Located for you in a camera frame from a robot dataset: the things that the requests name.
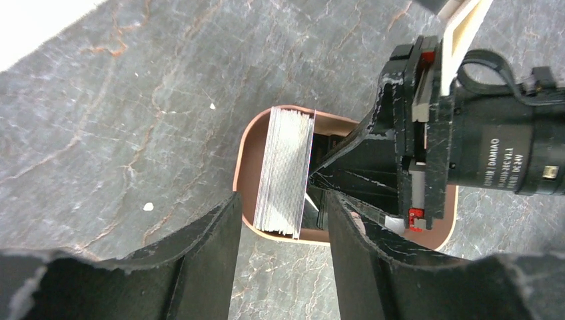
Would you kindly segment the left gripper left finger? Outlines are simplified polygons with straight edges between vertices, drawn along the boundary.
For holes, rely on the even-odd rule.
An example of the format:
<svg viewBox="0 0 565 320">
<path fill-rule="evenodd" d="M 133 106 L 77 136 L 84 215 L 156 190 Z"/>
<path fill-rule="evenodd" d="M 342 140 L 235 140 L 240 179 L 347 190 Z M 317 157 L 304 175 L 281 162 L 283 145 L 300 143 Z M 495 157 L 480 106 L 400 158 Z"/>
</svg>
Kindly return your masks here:
<svg viewBox="0 0 565 320">
<path fill-rule="evenodd" d="M 226 319 L 241 236 L 238 193 L 122 259 L 1 251 L 2 319 Z"/>
</svg>

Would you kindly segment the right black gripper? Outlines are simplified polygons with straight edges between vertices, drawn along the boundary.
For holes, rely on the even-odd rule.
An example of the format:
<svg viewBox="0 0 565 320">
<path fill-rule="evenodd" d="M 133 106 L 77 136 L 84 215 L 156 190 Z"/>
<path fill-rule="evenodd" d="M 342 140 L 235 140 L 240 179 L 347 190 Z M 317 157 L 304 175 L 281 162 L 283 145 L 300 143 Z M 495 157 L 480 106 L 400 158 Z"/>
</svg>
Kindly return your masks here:
<svg viewBox="0 0 565 320">
<path fill-rule="evenodd" d="M 444 218 L 449 185 L 564 194 L 564 83 L 549 66 L 517 81 L 501 55 L 473 49 L 441 95 L 437 37 L 398 46 L 390 58 L 406 62 L 403 85 L 381 85 L 371 110 L 309 177 L 312 186 L 343 193 L 398 193 L 404 220 L 343 195 L 359 227 L 366 219 L 398 235 L 404 223 L 416 232 L 432 229 Z M 394 121 L 406 178 L 399 192 Z"/>
</svg>

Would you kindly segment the pink oval card tray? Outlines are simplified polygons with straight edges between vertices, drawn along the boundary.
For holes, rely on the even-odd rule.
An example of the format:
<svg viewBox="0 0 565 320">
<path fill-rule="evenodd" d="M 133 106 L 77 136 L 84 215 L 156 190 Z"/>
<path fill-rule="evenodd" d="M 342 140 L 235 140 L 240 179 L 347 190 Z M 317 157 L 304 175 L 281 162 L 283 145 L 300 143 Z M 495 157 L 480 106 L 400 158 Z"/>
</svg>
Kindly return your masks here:
<svg viewBox="0 0 565 320">
<path fill-rule="evenodd" d="M 315 111 L 295 105 L 281 105 L 281 109 L 300 111 L 315 116 L 314 132 L 323 135 L 348 135 L 356 126 L 357 122 L 338 115 Z M 267 132 L 269 128 L 271 109 L 267 108 L 259 113 L 247 125 L 241 138 L 233 190 L 240 193 L 243 198 L 243 223 L 257 235 L 272 241 L 287 243 L 300 243 L 307 245 L 330 245 L 329 233 L 320 229 L 309 229 L 303 227 L 298 239 L 280 235 L 278 233 L 267 233 L 254 227 L 255 209 L 257 195 L 263 166 L 263 156 L 266 145 Z M 400 235 L 423 247 L 441 250 L 451 238 L 457 218 L 458 187 L 449 185 L 446 188 L 446 203 L 444 218 L 434 222 L 433 229 L 429 231 L 414 232 L 410 229 L 401 229 Z"/>
</svg>

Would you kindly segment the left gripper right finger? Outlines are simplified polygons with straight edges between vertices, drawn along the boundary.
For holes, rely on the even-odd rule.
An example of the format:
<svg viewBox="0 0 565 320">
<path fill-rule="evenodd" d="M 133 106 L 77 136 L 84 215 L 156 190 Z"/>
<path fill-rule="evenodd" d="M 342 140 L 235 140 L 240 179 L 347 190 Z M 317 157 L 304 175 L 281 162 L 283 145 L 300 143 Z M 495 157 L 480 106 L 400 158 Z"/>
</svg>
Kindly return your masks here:
<svg viewBox="0 0 565 320">
<path fill-rule="evenodd" d="M 466 260 L 425 248 L 326 194 L 342 319 L 563 319 L 564 254 Z"/>
</svg>

